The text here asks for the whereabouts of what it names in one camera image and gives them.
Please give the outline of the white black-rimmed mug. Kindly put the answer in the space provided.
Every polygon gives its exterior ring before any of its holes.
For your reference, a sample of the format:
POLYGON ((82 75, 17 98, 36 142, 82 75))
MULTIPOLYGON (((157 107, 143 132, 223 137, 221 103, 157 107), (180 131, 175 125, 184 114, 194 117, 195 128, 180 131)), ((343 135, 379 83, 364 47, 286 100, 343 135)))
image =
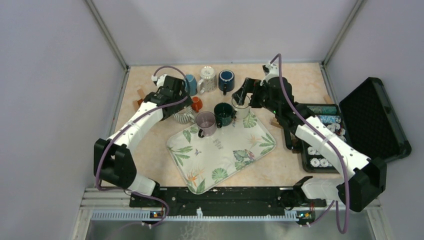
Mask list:
POLYGON ((244 119, 250 111, 250 101, 251 99, 247 96, 244 100, 243 105, 238 105, 237 101, 235 99, 231 99, 231 104, 235 110, 235 118, 237 120, 244 119))

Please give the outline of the dark green mug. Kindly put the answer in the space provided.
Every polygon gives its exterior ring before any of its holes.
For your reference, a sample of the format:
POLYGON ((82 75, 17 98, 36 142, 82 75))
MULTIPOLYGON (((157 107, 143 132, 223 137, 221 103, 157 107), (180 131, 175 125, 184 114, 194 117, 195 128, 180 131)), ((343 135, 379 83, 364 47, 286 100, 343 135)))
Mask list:
POLYGON ((236 111, 226 102, 218 103, 214 109, 215 121, 217 128, 222 128, 230 125, 236 119, 236 111))

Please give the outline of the lilac purple mug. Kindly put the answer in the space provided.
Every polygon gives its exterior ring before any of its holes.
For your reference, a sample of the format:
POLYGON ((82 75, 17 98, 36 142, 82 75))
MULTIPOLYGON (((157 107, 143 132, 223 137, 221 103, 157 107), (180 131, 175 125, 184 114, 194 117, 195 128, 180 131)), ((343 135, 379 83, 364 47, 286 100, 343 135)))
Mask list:
POLYGON ((204 138, 212 136, 217 130, 216 117, 210 111, 200 112, 196 119, 195 123, 198 126, 198 137, 204 138))

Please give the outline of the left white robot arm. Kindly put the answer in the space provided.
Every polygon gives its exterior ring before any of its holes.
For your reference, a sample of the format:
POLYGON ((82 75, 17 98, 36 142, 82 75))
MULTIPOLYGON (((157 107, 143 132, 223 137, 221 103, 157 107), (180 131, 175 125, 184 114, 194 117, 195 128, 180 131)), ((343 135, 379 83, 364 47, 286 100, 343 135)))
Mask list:
POLYGON ((161 76, 156 80, 157 90, 147 94, 135 114, 113 135, 98 139, 94 144, 93 174, 95 186, 100 181, 141 194, 141 200, 149 207, 160 202, 157 183, 138 173, 132 152, 149 130, 192 104, 184 79, 161 76))

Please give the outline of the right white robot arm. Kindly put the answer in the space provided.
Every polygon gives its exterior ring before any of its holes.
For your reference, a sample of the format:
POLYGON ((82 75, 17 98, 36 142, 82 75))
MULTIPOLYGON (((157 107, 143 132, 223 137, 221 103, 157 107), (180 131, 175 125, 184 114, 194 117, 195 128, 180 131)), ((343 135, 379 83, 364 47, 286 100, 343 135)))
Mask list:
POLYGON ((294 100, 292 86, 285 78, 264 81, 247 77, 231 97, 243 105, 248 94, 251 108, 269 110, 285 130, 317 150, 341 174, 341 179, 307 179, 293 192, 297 205, 326 199, 343 202, 348 209, 361 212, 385 191, 385 161, 358 152, 331 132, 305 104, 294 100))

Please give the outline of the navy blue mug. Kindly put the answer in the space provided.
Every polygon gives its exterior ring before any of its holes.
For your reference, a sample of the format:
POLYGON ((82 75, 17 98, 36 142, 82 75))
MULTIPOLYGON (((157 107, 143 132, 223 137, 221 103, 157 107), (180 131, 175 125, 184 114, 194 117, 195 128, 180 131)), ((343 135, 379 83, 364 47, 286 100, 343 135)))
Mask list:
POLYGON ((218 88, 226 96, 235 88, 235 74, 229 69, 222 70, 218 75, 218 88))

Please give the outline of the orange red mug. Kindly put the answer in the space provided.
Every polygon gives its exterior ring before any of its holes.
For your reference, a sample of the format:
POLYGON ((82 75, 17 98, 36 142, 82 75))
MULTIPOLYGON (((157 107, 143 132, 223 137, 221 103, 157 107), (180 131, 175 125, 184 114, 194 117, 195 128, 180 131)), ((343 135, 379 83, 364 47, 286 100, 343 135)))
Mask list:
POLYGON ((203 108, 203 102, 198 96, 192 98, 191 108, 198 113, 203 108))

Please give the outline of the grey striped mug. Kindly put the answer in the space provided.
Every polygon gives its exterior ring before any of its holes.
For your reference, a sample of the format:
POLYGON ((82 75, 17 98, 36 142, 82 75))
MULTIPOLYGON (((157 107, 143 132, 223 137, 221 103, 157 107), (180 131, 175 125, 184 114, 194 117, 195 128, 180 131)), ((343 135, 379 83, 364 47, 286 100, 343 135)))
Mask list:
POLYGON ((196 117, 195 117, 195 111, 191 106, 188 106, 184 109, 184 112, 177 112, 173 115, 173 119, 182 125, 189 124, 189 123, 195 123, 196 117))

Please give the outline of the white floral mug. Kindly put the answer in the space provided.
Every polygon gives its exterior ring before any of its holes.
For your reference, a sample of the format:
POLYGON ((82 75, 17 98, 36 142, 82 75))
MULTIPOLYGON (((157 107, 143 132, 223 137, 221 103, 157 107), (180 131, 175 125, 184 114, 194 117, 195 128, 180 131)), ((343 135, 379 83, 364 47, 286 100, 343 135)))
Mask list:
POLYGON ((212 66, 204 66, 199 73, 200 80, 197 82, 197 93, 202 95, 216 90, 218 87, 217 71, 212 66))

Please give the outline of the tan wooden block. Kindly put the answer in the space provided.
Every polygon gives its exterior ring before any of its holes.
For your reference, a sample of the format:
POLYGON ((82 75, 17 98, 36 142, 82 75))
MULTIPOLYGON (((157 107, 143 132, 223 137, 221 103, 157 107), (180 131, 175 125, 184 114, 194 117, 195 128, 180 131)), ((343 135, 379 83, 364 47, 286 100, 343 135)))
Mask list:
POLYGON ((145 92, 144 92, 144 90, 143 90, 142 88, 138 89, 138 90, 137 90, 137 93, 138 93, 138 96, 139 96, 141 99, 144 99, 144 98, 146 97, 146 94, 145 94, 145 92))

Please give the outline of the pale wooden block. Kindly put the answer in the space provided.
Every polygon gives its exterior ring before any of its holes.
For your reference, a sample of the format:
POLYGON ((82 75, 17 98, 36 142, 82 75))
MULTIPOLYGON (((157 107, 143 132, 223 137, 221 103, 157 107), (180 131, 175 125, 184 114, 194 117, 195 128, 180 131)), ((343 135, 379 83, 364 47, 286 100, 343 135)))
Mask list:
POLYGON ((132 105, 133 105, 134 111, 136 112, 140 108, 141 104, 137 100, 135 100, 132 102, 132 105))

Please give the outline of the light wooden block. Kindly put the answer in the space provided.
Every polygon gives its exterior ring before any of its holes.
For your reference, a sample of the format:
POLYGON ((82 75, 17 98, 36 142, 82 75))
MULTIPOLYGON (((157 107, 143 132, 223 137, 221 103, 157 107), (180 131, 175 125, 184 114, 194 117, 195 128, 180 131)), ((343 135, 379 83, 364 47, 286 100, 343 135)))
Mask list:
POLYGON ((284 128, 283 126, 280 125, 277 118, 275 118, 275 117, 271 119, 270 124, 274 127, 280 128, 280 129, 284 128))

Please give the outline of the floral leaf pattern tray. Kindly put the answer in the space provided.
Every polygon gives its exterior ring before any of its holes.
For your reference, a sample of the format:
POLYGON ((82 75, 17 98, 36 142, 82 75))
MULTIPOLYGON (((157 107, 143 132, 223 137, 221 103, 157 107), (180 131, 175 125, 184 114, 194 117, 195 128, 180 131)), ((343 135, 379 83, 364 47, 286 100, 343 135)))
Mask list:
POLYGON ((166 147, 188 190, 201 195, 255 163, 276 147, 276 140, 249 111, 211 136, 200 138, 196 124, 170 137, 166 147))

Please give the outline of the wooden block by case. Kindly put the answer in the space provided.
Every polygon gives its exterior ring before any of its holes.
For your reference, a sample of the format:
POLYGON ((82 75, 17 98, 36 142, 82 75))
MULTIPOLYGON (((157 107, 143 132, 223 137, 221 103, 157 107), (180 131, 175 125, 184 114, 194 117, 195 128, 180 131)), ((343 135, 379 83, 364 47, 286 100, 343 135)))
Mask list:
POLYGON ((325 103, 328 104, 328 105, 334 104, 333 99, 329 95, 324 95, 323 99, 324 99, 325 103))

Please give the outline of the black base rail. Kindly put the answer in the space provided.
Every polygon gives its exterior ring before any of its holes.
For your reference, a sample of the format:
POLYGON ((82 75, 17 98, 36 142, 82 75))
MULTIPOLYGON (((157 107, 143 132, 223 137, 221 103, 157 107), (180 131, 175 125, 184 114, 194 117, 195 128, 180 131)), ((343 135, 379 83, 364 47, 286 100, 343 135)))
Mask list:
POLYGON ((157 208, 169 206, 170 217, 193 216, 201 210, 206 217, 265 217, 284 216, 295 208, 307 211, 326 207, 323 199, 307 199, 297 187, 215 187, 201 194, 188 187, 160 187, 153 199, 131 194, 131 208, 157 208))

